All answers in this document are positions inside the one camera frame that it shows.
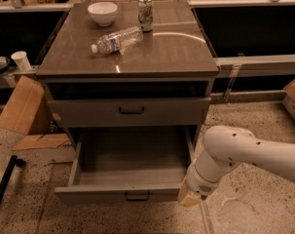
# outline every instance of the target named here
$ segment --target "speckled floor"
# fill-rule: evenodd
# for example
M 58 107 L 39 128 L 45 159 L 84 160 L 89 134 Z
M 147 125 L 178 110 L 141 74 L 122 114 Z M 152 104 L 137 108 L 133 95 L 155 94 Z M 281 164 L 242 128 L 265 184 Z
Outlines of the speckled floor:
M 203 126 L 248 128 L 257 137 L 295 143 L 295 123 L 280 101 L 213 104 Z M 0 129 L 0 179 L 11 147 L 23 135 Z M 242 164 L 194 208 L 176 202 L 67 206 L 54 194 L 66 185 L 71 164 L 48 164 L 38 150 L 17 154 L 0 206 L 1 234 L 60 233 L 295 233 L 295 184 Z

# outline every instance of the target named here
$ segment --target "soda can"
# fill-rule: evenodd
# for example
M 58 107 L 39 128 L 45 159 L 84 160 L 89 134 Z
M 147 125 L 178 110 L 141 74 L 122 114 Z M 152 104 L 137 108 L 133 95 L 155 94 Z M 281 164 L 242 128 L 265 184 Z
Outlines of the soda can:
M 138 21 L 144 32 L 153 30 L 153 9 L 153 0 L 138 0 Z

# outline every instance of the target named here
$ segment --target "white bowl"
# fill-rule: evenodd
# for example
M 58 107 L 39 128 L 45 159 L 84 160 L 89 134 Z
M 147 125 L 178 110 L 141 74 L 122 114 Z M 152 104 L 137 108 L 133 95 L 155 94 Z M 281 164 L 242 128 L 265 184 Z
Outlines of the white bowl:
M 88 6 L 93 21 L 100 26 L 110 25 L 116 18 L 118 6 L 110 2 L 99 2 Z

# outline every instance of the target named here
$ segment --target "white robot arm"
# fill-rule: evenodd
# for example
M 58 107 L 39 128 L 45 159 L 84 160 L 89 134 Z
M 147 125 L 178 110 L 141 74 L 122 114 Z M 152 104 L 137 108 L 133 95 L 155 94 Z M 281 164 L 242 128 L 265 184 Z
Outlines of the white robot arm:
M 295 182 L 295 144 L 256 138 L 242 128 L 214 126 L 203 136 L 204 151 L 187 170 L 178 202 L 190 207 L 210 195 L 223 175 L 253 164 Z

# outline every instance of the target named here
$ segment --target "plastic bottle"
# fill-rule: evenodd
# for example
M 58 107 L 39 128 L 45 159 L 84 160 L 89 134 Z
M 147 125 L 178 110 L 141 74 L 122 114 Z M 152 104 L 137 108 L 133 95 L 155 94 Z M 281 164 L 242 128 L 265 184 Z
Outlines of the plastic bottle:
M 110 54 L 133 46 L 143 40 L 140 27 L 129 27 L 109 35 L 101 36 L 95 44 L 91 45 L 94 53 Z

